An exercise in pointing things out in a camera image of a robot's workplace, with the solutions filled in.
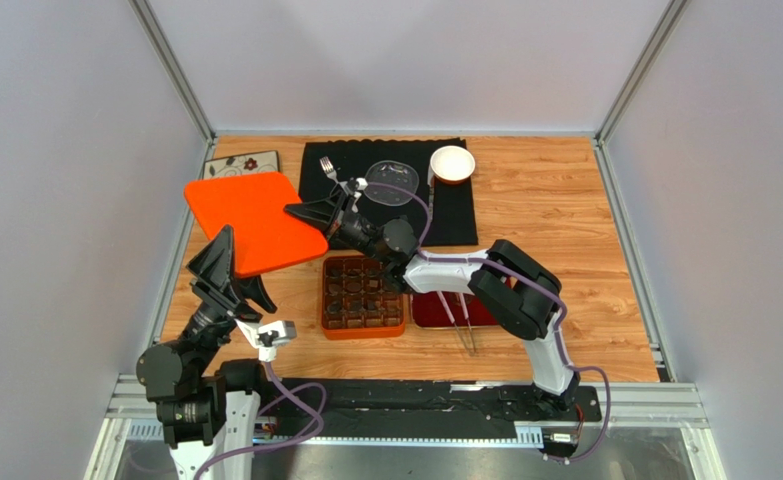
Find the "orange chocolate box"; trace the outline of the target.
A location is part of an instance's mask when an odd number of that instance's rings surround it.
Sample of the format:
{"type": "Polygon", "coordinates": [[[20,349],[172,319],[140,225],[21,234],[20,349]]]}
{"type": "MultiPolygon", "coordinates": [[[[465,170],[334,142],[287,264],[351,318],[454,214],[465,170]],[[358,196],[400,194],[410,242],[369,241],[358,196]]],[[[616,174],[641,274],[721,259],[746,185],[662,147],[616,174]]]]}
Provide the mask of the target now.
{"type": "Polygon", "coordinates": [[[378,261],[359,255],[333,256],[324,260],[321,269],[323,297],[320,306],[320,325],[324,336],[333,341],[363,340],[373,338],[394,338],[403,335],[406,326],[405,307],[407,298],[396,293],[388,282],[384,280],[381,266],[378,261]],[[360,268],[360,277],[348,277],[347,269],[360,268]],[[380,272],[378,278],[370,278],[365,274],[367,268],[376,268],[380,272]],[[356,281],[362,284],[359,293],[348,293],[345,290],[347,282],[356,281]],[[369,281],[378,281],[380,291],[374,294],[365,292],[365,284],[369,281]],[[343,285],[344,294],[332,296],[328,293],[327,285],[339,283],[343,285]],[[331,302],[342,303],[342,311],[336,315],[329,315],[326,307],[331,302]],[[350,302],[359,301],[361,311],[352,313],[347,310],[350,302]],[[367,301],[375,301],[378,310],[374,312],[365,309],[367,301]]]}

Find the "orange tin lid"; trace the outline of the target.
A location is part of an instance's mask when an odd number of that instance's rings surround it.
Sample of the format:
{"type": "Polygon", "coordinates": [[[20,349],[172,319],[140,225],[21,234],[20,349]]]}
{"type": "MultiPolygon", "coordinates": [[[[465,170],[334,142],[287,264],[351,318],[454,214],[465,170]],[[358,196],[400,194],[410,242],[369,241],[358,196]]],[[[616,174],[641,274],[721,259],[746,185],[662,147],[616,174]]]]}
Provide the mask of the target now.
{"type": "Polygon", "coordinates": [[[320,231],[285,212],[301,199],[280,172],[192,181],[184,197],[208,239],[226,225],[233,229],[238,277],[299,265],[329,250],[320,231]]]}

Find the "black cloth mat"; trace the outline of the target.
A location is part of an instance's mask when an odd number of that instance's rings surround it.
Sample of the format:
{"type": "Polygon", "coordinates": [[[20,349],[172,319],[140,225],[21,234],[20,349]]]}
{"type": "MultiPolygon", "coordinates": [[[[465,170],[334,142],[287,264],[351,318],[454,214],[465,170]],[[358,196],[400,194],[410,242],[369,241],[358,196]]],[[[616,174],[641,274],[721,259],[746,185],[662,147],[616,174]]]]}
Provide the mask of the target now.
{"type": "MultiPolygon", "coordinates": [[[[467,147],[466,141],[461,138],[309,142],[303,151],[298,194],[304,202],[322,200],[329,195],[334,182],[324,175],[319,163],[322,157],[328,156],[341,180],[365,177],[373,164],[383,160],[407,164],[418,172],[420,184],[417,195],[426,201],[429,161],[431,155],[444,146],[467,147]]],[[[436,182],[433,213],[428,235],[423,242],[425,247],[478,244],[470,180],[457,185],[436,182]]]]}

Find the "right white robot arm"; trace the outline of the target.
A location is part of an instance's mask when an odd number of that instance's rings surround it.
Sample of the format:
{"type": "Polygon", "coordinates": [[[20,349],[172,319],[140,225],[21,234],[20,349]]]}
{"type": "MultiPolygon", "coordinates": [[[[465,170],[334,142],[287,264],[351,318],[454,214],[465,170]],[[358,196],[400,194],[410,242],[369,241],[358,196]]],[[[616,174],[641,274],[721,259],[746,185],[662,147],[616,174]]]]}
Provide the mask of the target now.
{"type": "Polygon", "coordinates": [[[362,179],[335,185],[323,200],[285,206],[285,212],[339,243],[377,261],[399,293],[455,293],[475,297],[506,332],[520,339],[533,368],[533,385],[553,408],[575,402],[580,375],[565,352],[559,328],[567,314],[560,280],[508,240],[467,254],[422,249],[404,217],[381,226],[357,208],[368,187],[362,179]]]}

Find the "red lacquer tray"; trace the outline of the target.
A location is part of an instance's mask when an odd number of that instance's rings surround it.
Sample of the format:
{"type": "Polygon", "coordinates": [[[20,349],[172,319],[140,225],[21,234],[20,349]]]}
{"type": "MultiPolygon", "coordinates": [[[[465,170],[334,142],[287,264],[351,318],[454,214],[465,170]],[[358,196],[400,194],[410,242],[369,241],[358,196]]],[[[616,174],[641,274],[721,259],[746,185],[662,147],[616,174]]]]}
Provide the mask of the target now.
{"type": "Polygon", "coordinates": [[[468,297],[468,310],[473,329],[497,327],[499,322],[496,317],[488,309],[485,300],[469,286],[470,283],[470,278],[458,277],[443,278],[438,281],[427,279],[417,282],[415,286],[408,286],[412,321],[423,329],[454,329],[445,316],[437,293],[464,293],[468,297]]]}

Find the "pink handled metal tongs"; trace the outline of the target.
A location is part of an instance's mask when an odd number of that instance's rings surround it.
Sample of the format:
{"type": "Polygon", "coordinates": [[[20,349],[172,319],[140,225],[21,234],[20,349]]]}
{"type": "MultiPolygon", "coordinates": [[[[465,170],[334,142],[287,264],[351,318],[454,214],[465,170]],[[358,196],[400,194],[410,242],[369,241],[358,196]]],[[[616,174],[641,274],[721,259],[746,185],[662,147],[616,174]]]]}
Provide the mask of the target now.
{"type": "Polygon", "coordinates": [[[464,293],[438,292],[439,299],[449,324],[454,328],[460,342],[469,356],[476,356],[478,348],[473,334],[468,310],[468,297],[464,293]]]}

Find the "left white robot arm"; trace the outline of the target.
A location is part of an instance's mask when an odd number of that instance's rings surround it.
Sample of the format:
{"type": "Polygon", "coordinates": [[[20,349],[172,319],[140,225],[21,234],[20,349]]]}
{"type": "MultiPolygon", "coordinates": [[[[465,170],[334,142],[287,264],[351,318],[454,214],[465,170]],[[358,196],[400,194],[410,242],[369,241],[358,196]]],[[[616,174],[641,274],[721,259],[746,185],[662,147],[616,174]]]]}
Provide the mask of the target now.
{"type": "Polygon", "coordinates": [[[248,479],[263,382],[257,360],[207,369],[239,326],[258,327],[276,307],[259,277],[238,277],[235,233],[224,226],[187,265],[201,303],[177,339],[149,347],[136,376],[153,403],[181,479],[248,479]]]}

